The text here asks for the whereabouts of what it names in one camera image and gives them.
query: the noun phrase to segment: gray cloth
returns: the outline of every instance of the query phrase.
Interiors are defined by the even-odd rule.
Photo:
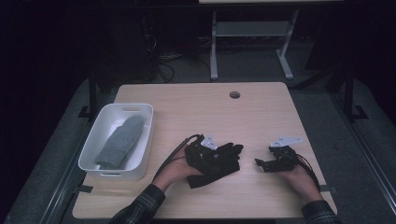
[[[140,134],[143,131],[144,119],[134,115],[124,121],[108,137],[105,145],[95,162],[101,165],[101,169],[118,169],[125,158],[125,155],[134,148]]]

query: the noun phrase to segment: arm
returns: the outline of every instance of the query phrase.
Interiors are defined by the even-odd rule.
[[[165,200],[166,190],[173,183],[189,175],[201,175],[201,173],[187,164],[182,148],[129,206],[111,218],[109,224],[148,223]]]
[[[337,215],[324,201],[308,172],[300,165],[291,171],[277,172],[285,178],[303,201],[302,213],[307,224],[341,223]]]

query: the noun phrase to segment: white bin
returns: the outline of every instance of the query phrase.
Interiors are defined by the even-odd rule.
[[[100,170],[94,161],[107,138],[133,115],[143,117],[145,124],[134,148],[125,156],[119,170]],[[154,134],[154,113],[149,104],[110,104],[100,111],[78,159],[80,169],[100,179],[138,180],[144,176]]]

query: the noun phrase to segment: person's right hand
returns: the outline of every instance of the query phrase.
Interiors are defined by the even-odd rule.
[[[294,190],[302,197],[304,204],[323,200],[314,180],[301,165],[297,165],[291,171],[276,172],[275,174],[282,176],[289,182]]]

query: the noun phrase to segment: sleeve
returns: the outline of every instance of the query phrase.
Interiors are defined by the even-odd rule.
[[[149,223],[164,200],[164,193],[157,186],[150,184],[130,205],[120,210],[108,223]]]
[[[302,213],[307,224],[341,223],[326,201],[308,203],[302,208]]]

